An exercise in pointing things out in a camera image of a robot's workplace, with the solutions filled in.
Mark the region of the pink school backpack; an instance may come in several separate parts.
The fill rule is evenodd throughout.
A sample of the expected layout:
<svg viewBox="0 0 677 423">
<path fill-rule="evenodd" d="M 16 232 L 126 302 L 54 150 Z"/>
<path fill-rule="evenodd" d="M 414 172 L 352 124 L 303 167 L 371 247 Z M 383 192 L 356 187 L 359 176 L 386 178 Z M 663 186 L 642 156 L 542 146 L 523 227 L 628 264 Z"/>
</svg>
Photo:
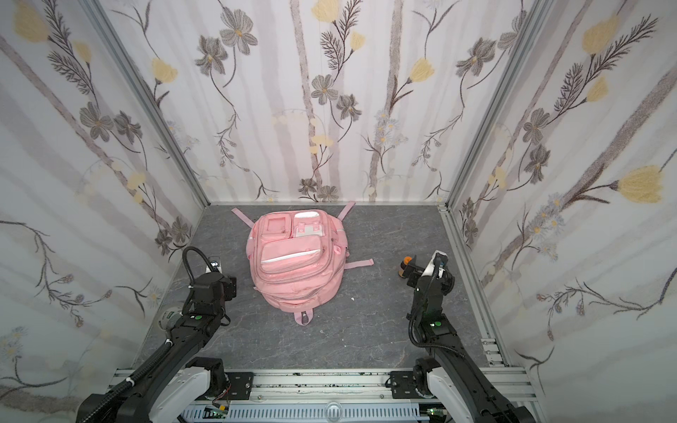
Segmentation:
<svg viewBox="0 0 677 423">
<path fill-rule="evenodd" d="M 348 260 L 344 220 L 353 207 L 348 203 L 337 216 L 313 209 L 277 211 L 256 221 L 232 210 L 250 228 L 246 256 L 255 289 L 300 326 L 310 324 L 315 309 L 335 297 L 346 270 L 374 264 Z"/>
</svg>

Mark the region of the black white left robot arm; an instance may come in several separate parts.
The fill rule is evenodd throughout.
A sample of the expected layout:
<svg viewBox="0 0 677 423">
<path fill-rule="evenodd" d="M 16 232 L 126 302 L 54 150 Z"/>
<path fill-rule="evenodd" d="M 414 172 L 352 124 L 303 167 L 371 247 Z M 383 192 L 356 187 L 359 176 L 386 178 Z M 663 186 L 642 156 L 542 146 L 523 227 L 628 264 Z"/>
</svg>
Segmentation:
<svg viewBox="0 0 677 423">
<path fill-rule="evenodd" d="M 223 275 L 202 250 L 183 250 L 183 266 L 190 284 L 179 319 L 167 339 L 127 379 L 104 395 L 92 394 L 79 407 L 77 422 L 150 421 L 151 406 L 170 378 L 186 367 L 228 319 L 225 303 L 236 297 L 236 279 Z"/>
</svg>

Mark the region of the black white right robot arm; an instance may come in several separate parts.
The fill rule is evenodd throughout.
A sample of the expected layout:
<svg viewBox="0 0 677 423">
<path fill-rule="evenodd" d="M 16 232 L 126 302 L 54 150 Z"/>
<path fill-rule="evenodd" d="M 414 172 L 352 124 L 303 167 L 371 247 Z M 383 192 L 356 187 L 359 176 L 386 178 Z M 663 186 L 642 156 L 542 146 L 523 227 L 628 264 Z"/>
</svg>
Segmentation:
<svg viewBox="0 0 677 423">
<path fill-rule="evenodd" d="M 513 405 L 493 386 L 444 314 L 444 297 L 455 286 L 448 263 L 449 257 L 437 252 L 425 266 L 415 257 L 400 265 L 400 277 L 414 289 L 407 333 L 429 354 L 414 366 L 417 393 L 437 398 L 455 422 L 534 422 L 528 408 Z"/>
</svg>

